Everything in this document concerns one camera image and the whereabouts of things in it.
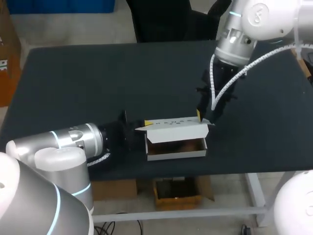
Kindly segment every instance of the white cable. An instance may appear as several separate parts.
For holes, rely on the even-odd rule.
[[[211,94],[212,94],[212,104],[215,102],[215,86],[214,86],[214,75],[213,75],[213,62],[215,54],[212,55],[210,61],[210,83],[211,83]]]
[[[302,48],[311,48],[313,49],[313,45],[312,44],[301,44]],[[248,66],[246,66],[244,69],[242,69],[239,73],[237,73],[223,88],[222,90],[219,92],[218,96],[215,98],[215,101],[212,102],[212,107],[211,110],[214,110],[216,108],[217,103],[219,102],[219,100],[221,99],[222,95],[225,93],[225,91],[241,76],[243,75],[245,72],[247,72],[249,69],[251,69],[252,67],[256,66],[257,64],[261,63],[262,61],[266,60],[267,58],[280,53],[284,50],[289,50],[292,48],[296,48],[295,44],[290,44],[290,45],[286,45],[284,47],[280,47],[276,50],[273,50],[263,56],[261,56],[259,59],[253,61],[251,64],[249,64]]]
[[[87,163],[87,167],[90,167],[92,165],[96,165],[102,161],[104,161],[105,159],[107,159],[110,156],[110,153],[106,153],[105,155],[103,155],[101,158],[91,162],[91,163]]]

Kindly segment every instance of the cardboard box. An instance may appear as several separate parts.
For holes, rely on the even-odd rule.
[[[137,197],[136,180],[92,181],[94,201]]]
[[[158,119],[145,121],[137,128],[146,131],[148,161],[204,157],[207,151],[205,137],[211,123],[198,117]]]
[[[10,104],[21,75],[21,43],[14,30],[6,1],[0,1],[0,107]]]
[[[156,208],[161,211],[191,210],[201,203],[203,197],[214,201],[209,175],[159,179],[153,181],[153,186]]]

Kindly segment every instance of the black office chair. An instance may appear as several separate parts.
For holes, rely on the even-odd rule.
[[[138,43],[215,40],[220,17],[231,4],[231,0],[217,0],[205,14],[192,10],[189,0],[126,2]]]

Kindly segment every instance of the floor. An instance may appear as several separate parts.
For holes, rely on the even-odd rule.
[[[207,12],[213,3],[214,0],[191,0],[192,8],[201,12]],[[13,22],[22,42],[22,65],[29,50],[34,47],[135,43],[131,13],[125,0],[117,0],[112,14],[15,15]],[[225,17],[221,20],[219,32],[224,23]],[[0,108],[0,126],[6,110]],[[282,173],[259,174],[266,196],[273,191],[281,176]],[[249,206],[251,203],[243,175],[212,176],[212,188],[216,201],[204,200],[205,208]],[[153,200],[145,194],[135,200],[95,203],[95,214],[153,210]],[[277,234],[274,225],[257,228],[253,216],[150,220],[143,222],[143,231],[146,235],[238,235],[243,223],[253,228],[254,235]],[[137,235],[138,224],[118,222],[114,234]]]

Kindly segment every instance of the cable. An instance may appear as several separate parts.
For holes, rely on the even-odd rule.
[[[213,62],[215,54],[212,55],[210,61],[210,84],[211,84],[211,94],[212,94],[212,104],[215,102],[215,85],[214,85],[214,74],[213,74]]]
[[[120,213],[117,213],[117,214],[128,214],[126,212],[120,212]],[[139,227],[140,227],[140,235],[143,235],[143,229],[142,229],[142,225],[140,223],[139,220],[137,220],[138,224],[139,224]],[[110,222],[110,224],[108,225],[108,227],[105,229],[104,226],[106,225],[107,223],[105,222],[103,225],[102,225],[102,228],[98,227],[98,226],[94,226],[94,229],[97,231],[98,235],[113,235],[113,232],[114,232],[114,229],[115,229],[115,221],[112,221]],[[112,228],[112,231],[111,233],[109,234],[108,232],[108,229],[109,227],[113,224],[113,228]]]
[[[301,44],[302,48],[310,48],[313,49],[313,45],[312,44]],[[217,103],[219,102],[219,100],[221,99],[222,95],[225,93],[225,91],[239,78],[241,77],[241,75],[243,75],[245,72],[247,72],[248,70],[250,70],[251,68],[253,68],[254,66],[256,66],[257,64],[261,63],[262,61],[266,60],[267,58],[280,53],[284,50],[289,50],[292,48],[296,48],[295,44],[290,44],[290,45],[286,45],[283,47],[280,47],[278,49],[275,49],[263,56],[261,56],[259,59],[253,61],[251,64],[249,64],[248,66],[246,66],[244,69],[242,69],[239,73],[237,73],[232,79],[230,79],[230,81],[221,89],[221,91],[219,92],[219,94],[217,95],[217,97],[215,98],[214,102],[212,102],[212,107],[211,110],[215,110]]]
[[[87,163],[87,167],[90,167],[92,165],[98,164],[102,161],[104,161],[105,159],[107,159],[110,156],[111,153],[106,153],[105,155],[103,155],[101,158],[91,162],[91,163]]]

